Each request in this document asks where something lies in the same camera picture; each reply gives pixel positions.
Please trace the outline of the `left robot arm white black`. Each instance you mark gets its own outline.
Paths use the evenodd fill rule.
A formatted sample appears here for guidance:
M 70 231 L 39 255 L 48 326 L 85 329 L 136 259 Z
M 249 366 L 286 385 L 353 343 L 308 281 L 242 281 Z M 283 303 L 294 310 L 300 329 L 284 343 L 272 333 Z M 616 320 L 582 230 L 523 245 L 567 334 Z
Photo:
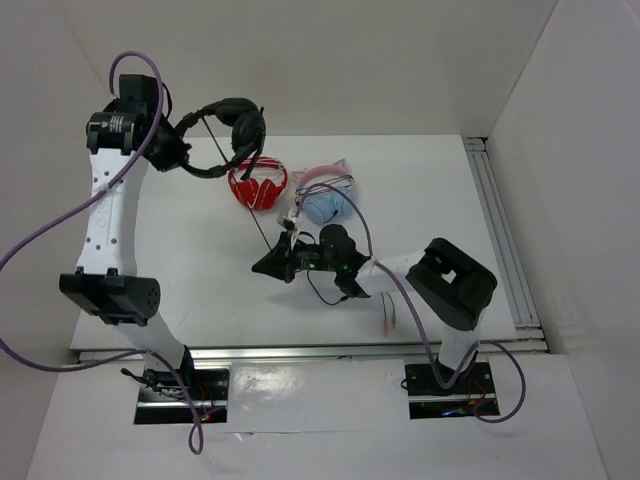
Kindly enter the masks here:
M 142 351 L 139 382 L 184 399 L 197 387 L 193 359 L 159 313 L 159 282 L 138 274 L 134 246 L 148 168 L 144 156 L 153 151 L 142 142 L 162 116 L 162 89 L 153 77 L 123 74 L 118 97 L 90 117 L 86 134 L 95 201 L 76 268 L 60 276 L 59 289 Z

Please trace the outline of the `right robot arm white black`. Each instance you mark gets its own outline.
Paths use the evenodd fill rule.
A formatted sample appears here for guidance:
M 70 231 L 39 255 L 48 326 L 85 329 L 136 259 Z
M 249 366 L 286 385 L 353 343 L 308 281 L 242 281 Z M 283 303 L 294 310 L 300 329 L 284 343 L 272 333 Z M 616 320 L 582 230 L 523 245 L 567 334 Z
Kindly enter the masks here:
M 424 343 L 435 381 L 448 392 L 460 391 L 471 379 L 481 317 L 498 286 L 490 270 L 444 238 L 435 238 L 412 254 L 380 261 L 360 253 L 338 224 L 323 227 L 317 243 L 301 240 L 293 229 L 284 230 L 251 271 L 285 283 L 299 272 L 331 272 L 334 284 L 348 298 L 400 293 Z M 444 324 L 437 354 L 431 350 L 411 292 Z

